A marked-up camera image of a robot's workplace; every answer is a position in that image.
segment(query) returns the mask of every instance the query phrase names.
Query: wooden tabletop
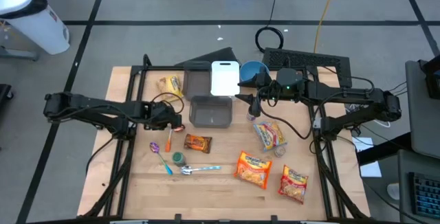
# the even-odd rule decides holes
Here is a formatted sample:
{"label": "wooden tabletop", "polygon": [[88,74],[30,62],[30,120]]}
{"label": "wooden tabletop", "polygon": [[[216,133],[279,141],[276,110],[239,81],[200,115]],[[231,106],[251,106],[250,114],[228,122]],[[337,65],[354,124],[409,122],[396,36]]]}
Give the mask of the wooden tabletop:
{"label": "wooden tabletop", "polygon": [[[130,67],[113,68],[107,100],[124,102],[130,70]],[[155,82],[169,75],[178,75],[181,80],[184,79],[183,71],[148,71],[142,99],[151,100],[156,96],[159,91]],[[271,76],[275,78],[276,72],[272,71]],[[338,87],[337,76],[326,69],[319,69],[319,78],[329,86]],[[241,88],[241,93],[256,92],[254,89]],[[186,130],[183,133],[173,133],[170,153],[163,150],[168,130],[144,131],[142,127],[138,128],[124,209],[125,219],[174,219],[175,214],[182,214],[182,218],[186,220],[269,220],[274,214],[283,221],[326,219],[316,156],[309,152],[311,138],[302,140],[287,125],[278,123],[288,143],[285,147],[286,154],[277,158],[273,151],[263,152],[263,144],[252,124],[245,118],[248,104],[241,100],[233,102],[232,123],[229,128],[224,129],[195,128],[188,120],[190,103],[186,100],[184,102],[182,123],[186,125]],[[173,106],[176,110],[182,107],[179,101],[173,102]],[[262,102],[262,107],[269,114],[286,119],[301,134],[306,134],[309,130],[309,112],[304,104],[280,101],[272,108]],[[325,108],[328,116],[338,117],[345,114],[343,104],[328,103]],[[262,115],[256,122],[263,120],[270,119]],[[210,153],[184,149],[186,134],[212,137]],[[342,131],[340,136],[351,140],[348,131]],[[98,131],[93,151],[109,138],[108,131]],[[161,155],[174,175],[167,175],[159,157],[150,151],[150,142],[160,145],[163,150]],[[333,142],[333,147],[341,186],[360,210],[369,215],[353,145],[339,139]],[[115,149],[116,142],[105,148],[91,162],[78,214],[87,212],[108,185]],[[242,150],[259,159],[273,161],[266,190],[233,177]],[[183,152],[187,164],[193,168],[222,166],[222,169],[181,175],[179,168],[171,160],[171,155],[176,151]],[[277,193],[284,164],[309,176],[303,205]],[[337,216],[335,194],[331,185],[328,185],[333,215]],[[119,193],[120,189],[117,188],[112,213],[116,213]]]}

